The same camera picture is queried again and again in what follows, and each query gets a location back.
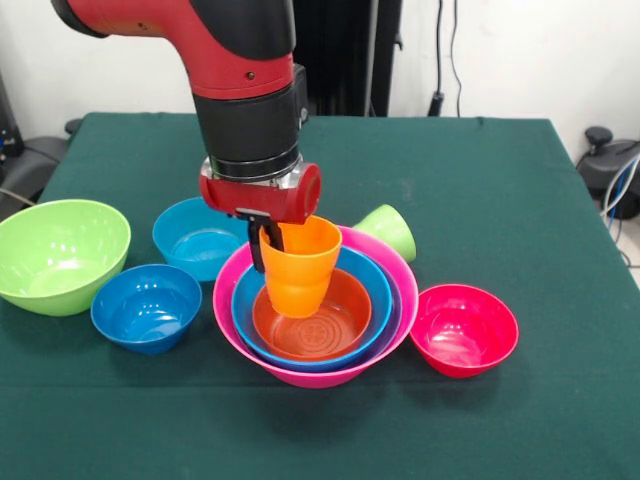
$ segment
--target magenta bowl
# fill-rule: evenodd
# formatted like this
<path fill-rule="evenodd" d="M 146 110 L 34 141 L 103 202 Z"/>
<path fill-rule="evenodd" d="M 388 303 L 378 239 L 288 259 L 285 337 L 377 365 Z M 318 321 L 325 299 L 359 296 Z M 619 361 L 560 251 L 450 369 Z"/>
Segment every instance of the magenta bowl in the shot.
<path fill-rule="evenodd" d="M 301 388 L 330 388 L 346 383 L 393 352 L 407 337 L 418 313 L 418 285 L 413 272 L 392 248 L 380 240 L 349 227 L 340 227 L 342 244 L 364 253 L 391 277 L 401 297 L 401 319 L 389 345 L 376 357 L 342 370 L 306 373 L 275 367 L 256 356 L 242 341 L 233 325 L 231 297 L 242 274 L 252 265 L 249 244 L 238 249 L 224 264 L 213 289 L 213 311 L 226 339 L 242 355 L 285 383 Z"/>

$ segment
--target white wall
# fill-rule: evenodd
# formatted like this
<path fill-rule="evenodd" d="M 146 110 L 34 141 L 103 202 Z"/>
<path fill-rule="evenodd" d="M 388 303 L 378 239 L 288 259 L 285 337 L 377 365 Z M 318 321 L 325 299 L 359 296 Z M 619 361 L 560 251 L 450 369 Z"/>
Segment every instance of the white wall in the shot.
<path fill-rule="evenodd" d="M 404 3 L 405 50 L 396 55 L 391 110 L 424 115 L 435 88 L 437 1 Z M 639 136 L 640 2 L 459 3 L 463 115 L 549 117 L 574 157 L 592 124 Z M 448 55 L 452 0 L 445 4 Z M 443 64 L 443 113 L 451 115 L 455 84 L 448 57 Z M 48 0 L 0 0 L 0 71 L 27 137 L 61 134 L 66 120 L 88 111 L 193 111 L 186 74 L 167 42 L 77 34 Z"/>
<path fill-rule="evenodd" d="M 449 60 L 453 1 L 444 0 L 445 115 L 454 114 Z M 437 0 L 404 0 L 391 113 L 424 115 L 436 84 Z M 640 138 L 640 2 L 459 0 L 455 59 L 463 116 L 551 118 L 575 159 L 583 131 L 603 124 Z"/>
<path fill-rule="evenodd" d="M 88 111 L 194 111 L 168 42 L 81 35 L 49 0 L 0 0 L 0 72 L 25 137 L 61 135 Z"/>

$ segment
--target table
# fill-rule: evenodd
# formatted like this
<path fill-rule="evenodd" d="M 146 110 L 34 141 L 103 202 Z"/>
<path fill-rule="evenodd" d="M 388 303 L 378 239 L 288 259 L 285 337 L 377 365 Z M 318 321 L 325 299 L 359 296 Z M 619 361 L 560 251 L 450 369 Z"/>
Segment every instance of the table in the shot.
<path fill-rule="evenodd" d="M 640 475 L 640 295 L 548 121 L 313 118 L 318 213 L 352 224 L 382 202 L 413 228 L 420 288 L 489 289 L 520 344 L 467 381 L 407 340 L 353 382 L 289 387 L 226 343 L 211 311 L 147 358 L 88 314 L 0 303 L 0 478 L 541 479 Z M 194 116 L 91 114 L 42 201 L 110 203 L 127 266 L 159 262 L 151 227 L 198 194 Z"/>

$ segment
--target light blue bowl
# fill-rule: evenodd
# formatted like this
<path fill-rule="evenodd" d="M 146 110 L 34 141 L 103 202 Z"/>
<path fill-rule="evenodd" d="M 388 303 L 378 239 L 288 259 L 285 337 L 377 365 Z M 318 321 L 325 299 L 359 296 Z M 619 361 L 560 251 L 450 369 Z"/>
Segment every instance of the light blue bowl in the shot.
<path fill-rule="evenodd" d="M 246 222 L 209 207 L 202 197 L 165 210 L 153 226 L 153 242 L 169 265 L 199 282 L 217 278 L 224 262 L 249 241 Z"/>
<path fill-rule="evenodd" d="M 173 348 L 202 304 L 198 281 L 169 265 L 143 265 L 109 281 L 93 299 L 91 320 L 112 342 L 136 353 Z"/>
<path fill-rule="evenodd" d="M 371 298 L 371 322 L 355 350 L 337 358 L 320 362 L 298 362 L 274 355 L 267 349 L 253 325 L 253 303 L 265 286 L 264 275 L 250 267 L 240 278 L 233 291 L 231 309 L 238 334 L 256 354 L 267 362 L 288 370 L 319 373 L 339 370 L 362 359 L 368 350 L 377 345 L 385 331 L 392 310 L 391 287 L 380 267 L 355 250 L 342 247 L 336 268 L 356 277 Z"/>

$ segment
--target plastic bowl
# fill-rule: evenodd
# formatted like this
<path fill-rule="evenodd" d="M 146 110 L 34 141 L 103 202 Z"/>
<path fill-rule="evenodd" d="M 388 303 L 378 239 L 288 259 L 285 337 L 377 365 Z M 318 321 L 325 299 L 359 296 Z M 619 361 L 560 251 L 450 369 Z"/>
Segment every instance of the plastic bowl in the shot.
<path fill-rule="evenodd" d="M 245 273 L 235 287 L 232 297 L 234 328 L 243 341 L 267 362 L 299 372 L 327 372 L 338 370 L 360 360 L 377 343 L 390 321 L 393 306 L 390 282 L 372 260 L 347 247 L 340 249 L 336 267 L 354 275 L 369 293 L 371 299 L 371 323 L 360 345 L 353 351 L 325 361 L 295 361 L 274 355 L 254 328 L 251 305 L 265 284 L 264 275 L 253 266 L 245 267 Z"/>
<path fill-rule="evenodd" d="M 215 280 L 229 256 L 248 241 L 246 222 L 212 209 L 202 197 L 165 210 L 153 226 L 152 237 L 169 265 L 200 282 Z"/>
<path fill-rule="evenodd" d="M 316 313 L 290 318 L 273 309 L 266 287 L 253 304 L 253 326 L 271 353 L 298 362 L 339 358 L 356 348 L 371 322 L 371 300 L 357 278 L 334 269 Z"/>
<path fill-rule="evenodd" d="M 497 297 L 468 285 L 439 285 L 420 294 L 411 339 L 429 364 L 452 378 L 479 375 L 518 344 L 515 315 Z"/>
<path fill-rule="evenodd" d="M 366 254 L 384 268 L 393 279 L 401 294 L 402 318 L 400 325 L 387 347 L 378 355 L 357 365 L 332 372 L 296 372 L 276 367 L 250 350 L 234 328 L 231 313 L 231 298 L 235 284 L 251 265 L 251 250 L 244 245 L 236 251 L 222 267 L 213 290 L 213 308 L 216 322 L 227 341 L 242 355 L 260 365 L 281 381 L 302 388 L 329 388 L 344 384 L 393 352 L 407 337 L 418 311 L 418 285 L 411 269 L 391 247 L 370 235 L 348 227 L 340 227 L 343 245 Z"/>
<path fill-rule="evenodd" d="M 0 223 L 0 296 L 31 312 L 83 312 L 122 270 L 131 229 L 116 209 L 91 200 L 58 200 Z"/>
<path fill-rule="evenodd" d="M 171 349 L 187 331 L 202 304 L 198 281 L 169 265 L 142 265 L 107 283 L 91 305 L 96 329 L 136 353 Z"/>

